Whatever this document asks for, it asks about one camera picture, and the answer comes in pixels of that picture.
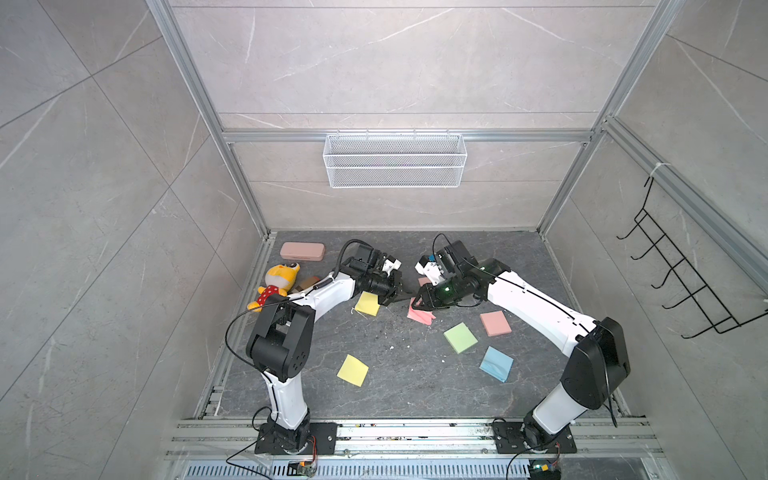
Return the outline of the yellow memo pad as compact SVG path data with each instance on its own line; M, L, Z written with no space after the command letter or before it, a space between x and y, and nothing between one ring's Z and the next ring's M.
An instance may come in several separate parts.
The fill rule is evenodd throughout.
M354 310L375 317L380 309L378 296L370 292L362 292L354 307Z

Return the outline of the green memo pad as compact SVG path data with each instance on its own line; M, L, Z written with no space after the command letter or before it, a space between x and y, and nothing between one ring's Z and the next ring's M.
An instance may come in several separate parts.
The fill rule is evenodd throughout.
M465 323L457 324L446 330L443 335L457 354L466 351L478 343L478 339Z

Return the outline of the salmon pink memo pad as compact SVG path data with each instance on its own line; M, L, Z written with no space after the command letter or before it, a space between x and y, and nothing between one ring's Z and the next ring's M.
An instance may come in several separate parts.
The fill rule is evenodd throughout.
M501 336L511 332L511 326L502 311L483 313L480 315L480 319L489 337Z

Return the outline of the torn yellow page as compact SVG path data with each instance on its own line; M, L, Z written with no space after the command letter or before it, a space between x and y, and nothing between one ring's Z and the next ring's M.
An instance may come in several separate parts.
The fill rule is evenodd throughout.
M369 367L352 355L347 355L337 377L354 386L361 387L368 374Z

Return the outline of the torn hot pink page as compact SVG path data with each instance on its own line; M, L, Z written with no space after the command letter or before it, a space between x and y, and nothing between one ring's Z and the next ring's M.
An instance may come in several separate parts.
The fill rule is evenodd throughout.
M431 312L416 310L412 307L412 305L409 305L408 307L407 317L415 322L418 322L427 326L430 326L433 323L433 320L435 319L435 316Z

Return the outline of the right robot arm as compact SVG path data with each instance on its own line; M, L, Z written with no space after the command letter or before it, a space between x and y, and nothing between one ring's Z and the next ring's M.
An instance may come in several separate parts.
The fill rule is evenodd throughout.
M523 320L567 358L559 383L524 417L521 434L526 448L542 452L584 412L613 407L613 392L631 372L624 331L617 321L596 320L563 305L505 263L477 260L461 241L423 255L415 269L431 284L419 288L413 308L450 308L472 295Z

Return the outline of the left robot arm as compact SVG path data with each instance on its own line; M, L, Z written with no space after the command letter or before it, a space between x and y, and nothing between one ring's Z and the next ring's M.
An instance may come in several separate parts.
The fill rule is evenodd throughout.
M301 371L311 349L315 322L358 294L377 305L406 300L401 262L358 239L347 241L334 268L313 285L291 292L300 271L297 263L268 270L246 314L255 313L247 346L247 363L260 372L270 398L273 431L300 444L309 435L310 411L304 400Z

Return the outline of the blue memo pad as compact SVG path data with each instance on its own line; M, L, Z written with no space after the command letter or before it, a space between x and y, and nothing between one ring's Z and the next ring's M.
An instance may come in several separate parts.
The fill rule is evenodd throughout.
M513 358L489 346L481 361L480 370L500 382L506 382L513 364Z

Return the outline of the plaid brown pouch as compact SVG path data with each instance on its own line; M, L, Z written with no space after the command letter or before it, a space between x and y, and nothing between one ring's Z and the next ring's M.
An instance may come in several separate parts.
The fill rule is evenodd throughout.
M321 281L321 278L318 276L311 276L311 277L304 278L294 286L294 291L296 293L305 291L307 289L310 289L320 281Z

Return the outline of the pink eraser case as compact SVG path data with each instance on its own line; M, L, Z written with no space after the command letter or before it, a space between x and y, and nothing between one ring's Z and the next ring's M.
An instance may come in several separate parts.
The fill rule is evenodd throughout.
M322 261L326 252L323 243L318 242L284 242L279 255L284 260L291 261Z

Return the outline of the yellow plush toy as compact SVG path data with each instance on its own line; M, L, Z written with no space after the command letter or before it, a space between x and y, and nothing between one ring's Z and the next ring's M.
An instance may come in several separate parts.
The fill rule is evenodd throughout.
M246 307L248 311L260 311L266 300L274 295L285 297L295 285L300 265L279 264L270 268L264 277L265 285L257 289L258 297Z

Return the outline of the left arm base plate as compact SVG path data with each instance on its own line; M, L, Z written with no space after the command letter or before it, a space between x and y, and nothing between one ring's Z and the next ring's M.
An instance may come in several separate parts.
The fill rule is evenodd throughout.
M296 430L288 430L274 422L259 426L259 436L254 447L256 454L312 454L333 455L339 425L332 422L301 424Z

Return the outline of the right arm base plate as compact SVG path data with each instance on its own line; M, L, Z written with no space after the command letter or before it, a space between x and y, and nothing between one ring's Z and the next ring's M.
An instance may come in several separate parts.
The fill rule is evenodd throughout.
M549 434L532 422L492 421L492 439L499 454L575 454L577 447L569 427Z

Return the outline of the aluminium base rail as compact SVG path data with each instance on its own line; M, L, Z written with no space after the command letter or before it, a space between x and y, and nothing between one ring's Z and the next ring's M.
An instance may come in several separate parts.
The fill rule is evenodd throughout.
M386 458L662 458L663 449L644 418L577 420L546 447L531 450L521 424L491 419L325 420L311 425L321 457ZM185 420L161 444L168 457L223 457L257 437L247 419Z

